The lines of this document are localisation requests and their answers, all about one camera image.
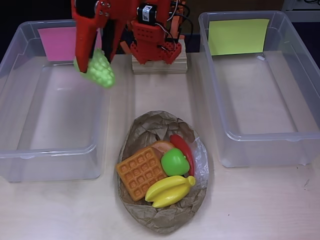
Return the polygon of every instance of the toy food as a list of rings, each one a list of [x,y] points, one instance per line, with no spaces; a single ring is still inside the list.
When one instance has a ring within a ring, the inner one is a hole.
[[[187,161],[190,165],[189,175],[195,176],[195,163],[194,158],[192,156],[192,151],[186,141],[180,137],[178,134],[174,134],[170,136],[170,142],[177,148],[180,149],[183,155],[185,155]]]
[[[165,154],[169,150],[173,149],[175,146],[168,141],[156,141],[151,145],[151,147],[159,150],[162,154]]]
[[[74,59],[73,65],[75,69],[80,72],[77,59]],[[110,63],[100,48],[94,50],[93,57],[88,63],[87,72],[81,72],[80,74],[105,88],[112,87],[116,81],[115,74],[110,66]]]
[[[147,149],[149,147],[151,147],[151,146],[147,146],[147,147],[141,148],[140,150],[136,151],[135,154],[143,152],[145,149]],[[155,149],[154,147],[152,147],[152,149],[153,149],[153,151],[154,151],[154,153],[155,153],[155,155],[157,156],[158,159],[161,159],[163,157],[164,154],[161,151]]]
[[[153,184],[144,199],[153,202],[154,208],[164,208],[183,199],[195,184],[196,179],[193,176],[170,176]]]
[[[143,148],[115,168],[135,202],[145,196],[151,185],[167,176],[152,147]]]
[[[163,155],[161,165],[168,176],[184,175],[189,169],[186,157],[178,148],[173,148]]]

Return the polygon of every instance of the toy apple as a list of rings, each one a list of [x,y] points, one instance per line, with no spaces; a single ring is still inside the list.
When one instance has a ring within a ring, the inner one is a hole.
[[[166,152],[161,158],[161,165],[168,176],[181,176],[190,169],[189,162],[178,148],[172,148]]]

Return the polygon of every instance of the pink sticky note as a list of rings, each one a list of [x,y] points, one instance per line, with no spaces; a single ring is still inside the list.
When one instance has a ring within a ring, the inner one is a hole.
[[[38,29],[38,32],[48,61],[73,61],[75,59],[76,27],[42,28]],[[101,48],[101,45],[101,35],[98,31],[95,47]]]

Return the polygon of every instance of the dark background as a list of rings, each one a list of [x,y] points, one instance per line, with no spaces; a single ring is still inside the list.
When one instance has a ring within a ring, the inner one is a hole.
[[[0,60],[19,24],[71,18],[71,0],[0,0]],[[240,10],[280,10],[284,0],[187,0],[190,18],[199,32],[198,16],[203,12]],[[186,24],[183,31],[189,32]]]
[[[71,0],[0,0],[0,60],[2,60],[18,26],[27,21],[71,18]],[[198,16],[203,12],[281,10],[284,0],[186,0],[191,8],[194,32],[199,32]],[[320,66],[320,23],[294,23],[296,30]],[[189,26],[183,26],[188,33]],[[200,37],[195,36],[188,52],[196,52]]]

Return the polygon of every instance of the plastic bin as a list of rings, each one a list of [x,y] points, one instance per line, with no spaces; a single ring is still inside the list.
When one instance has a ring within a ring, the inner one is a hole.
[[[263,53],[211,56],[210,21],[270,19]],[[308,164],[320,154],[320,71],[279,11],[199,16],[201,77],[226,167]]]
[[[97,178],[104,90],[71,62],[48,62],[38,29],[19,26],[0,65],[0,176],[9,182]]]

